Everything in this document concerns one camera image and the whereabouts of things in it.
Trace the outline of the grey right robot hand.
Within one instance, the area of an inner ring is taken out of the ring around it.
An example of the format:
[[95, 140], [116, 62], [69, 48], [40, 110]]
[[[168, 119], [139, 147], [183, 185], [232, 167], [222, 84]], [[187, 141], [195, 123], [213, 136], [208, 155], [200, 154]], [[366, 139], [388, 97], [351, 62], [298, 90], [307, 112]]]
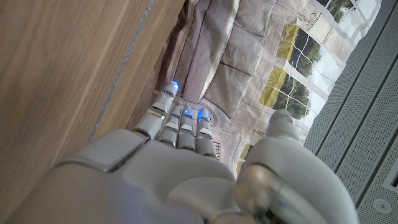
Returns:
[[357, 223], [336, 174], [277, 110], [238, 175], [216, 158], [208, 111], [173, 105], [171, 82], [132, 131], [52, 168], [9, 223]]

